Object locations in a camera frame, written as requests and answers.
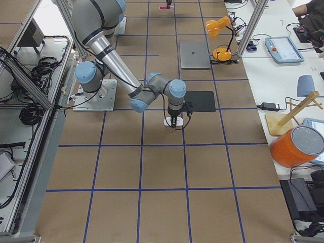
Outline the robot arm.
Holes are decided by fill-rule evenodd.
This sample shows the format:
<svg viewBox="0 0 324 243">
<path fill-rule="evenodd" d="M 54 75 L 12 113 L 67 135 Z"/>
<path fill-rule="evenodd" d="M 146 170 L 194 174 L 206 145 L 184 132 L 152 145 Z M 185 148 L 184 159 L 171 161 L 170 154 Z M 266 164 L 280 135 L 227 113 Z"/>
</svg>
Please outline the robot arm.
<svg viewBox="0 0 324 243">
<path fill-rule="evenodd" d="M 130 106 L 136 112 L 145 111 L 159 95 L 167 96 L 170 118 L 165 119 L 165 123 L 174 130 L 183 129 L 184 126 L 177 123 L 178 116 L 183 111 L 187 112 L 188 117 L 192 114 L 184 101 L 185 82 L 153 72 L 147 84 L 142 85 L 104 34 L 105 31 L 114 31 L 123 19 L 125 8 L 125 1 L 72 1 L 71 19 L 75 35 L 116 77 L 131 98 Z"/>
</svg>

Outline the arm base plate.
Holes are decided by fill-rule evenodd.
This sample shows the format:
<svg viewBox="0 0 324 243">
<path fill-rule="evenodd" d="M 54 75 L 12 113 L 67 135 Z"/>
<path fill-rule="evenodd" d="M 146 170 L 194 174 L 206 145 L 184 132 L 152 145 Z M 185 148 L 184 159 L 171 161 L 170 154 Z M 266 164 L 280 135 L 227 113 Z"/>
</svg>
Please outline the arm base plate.
<svg viewBox="0 0 324 243">
<path fill-rule="evenodd" d="M 79 85 L 78 92 L 73 98 L 75 112 L 100 112 L 107 111 L 113 112 L 115 104 L 117 81 L 115 79 L 104 79 L 100 90 L 93 94 L 83 91 Z"/>
</svg>

